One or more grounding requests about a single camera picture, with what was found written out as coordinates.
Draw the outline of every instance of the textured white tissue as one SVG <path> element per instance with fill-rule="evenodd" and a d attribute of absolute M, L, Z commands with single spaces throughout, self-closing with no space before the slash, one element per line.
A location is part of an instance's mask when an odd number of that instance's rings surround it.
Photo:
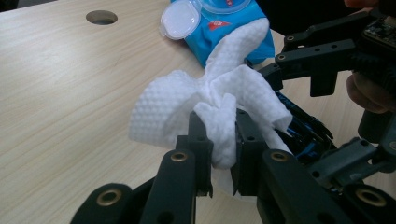
<path fill-rule="evenodd" d="M 259 19 L 226 35 L 209 56 L 201 78 L 177 70 L 151 82 L 133 109 L 130 138 L 174 148 L 177 136 L 187 134 L 194 110 L 214 143 L 212 165 L 227 169 L 236 161 L 235 113 L 242 108 L 258 124 L 270 148 L 288 150 L 274 128 L 285 132 L 290 112 L 261 74 L 243 65 L 268 31 L 268 20 Z"/>

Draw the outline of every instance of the red logo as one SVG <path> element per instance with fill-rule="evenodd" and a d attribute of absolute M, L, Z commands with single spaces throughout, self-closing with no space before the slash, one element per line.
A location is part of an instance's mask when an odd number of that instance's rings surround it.
<path fill-rule="evenodd" d="M 214 31 L 220 27 L 228 26 L 228 25 L 230 25 L 230 23 L 227 21 L 212 21 L 209 23 L 209 29 L 211 31 Z"/>

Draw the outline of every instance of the plastic lid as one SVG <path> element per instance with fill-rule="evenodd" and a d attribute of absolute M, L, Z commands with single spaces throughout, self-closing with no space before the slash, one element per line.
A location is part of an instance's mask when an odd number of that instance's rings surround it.
<path fill-rule="evenodd" d="M 196 1 L 177 0 L 169 5 L 161 17 L 160 31 L 171 39 L 190 35 L 201 20 L 201 5 Z"/>
<path fill-rule="evenodd" d="M 202 7 L 216 14 L 230 14 L 241 10 L 250 0 L 201 0 Z"/>

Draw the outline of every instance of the white plastic lid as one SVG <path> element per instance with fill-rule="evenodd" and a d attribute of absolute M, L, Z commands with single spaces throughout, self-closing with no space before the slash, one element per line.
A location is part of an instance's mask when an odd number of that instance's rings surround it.
<path fill-rule="evenodd" d="M 250 0 L 201 0 L 202 7 L 215 14 L 231 14 L 246 7 Z"/>
<path fill-rule="evenodd" d="M 169 5 L 161 16 L 160 31 L 171 39 L 190 35 L 201 20 L 201 5 L 193 0 L 177 0 Z"/>

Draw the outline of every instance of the wooden table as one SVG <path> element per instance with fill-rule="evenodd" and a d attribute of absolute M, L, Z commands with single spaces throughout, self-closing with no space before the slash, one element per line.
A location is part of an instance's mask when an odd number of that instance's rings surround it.
<path fill-rule="evenodd" d="M 155 77 L 203 73 L 182 41 L 160 36 L 168 4 L 60 0 L 0 14 L 0 223 L 68 223 L 98 187 L 136 188 L 156 175 L 166 150 L 128 138 L 134 103 Z M 118 20 L 92 24 L 86 15 L 95 10 Z M 362 113 L 347 97 L 346 77 L 333 96 L 310 98 L 305 78 L 283 90 L 338 146 L 357 135 Z M 396 195 L 395 175 L 369 182 Z M 213 199 L 198 198 L 197 223 L 261 220 L 254 203 L 215 188 Z"/>

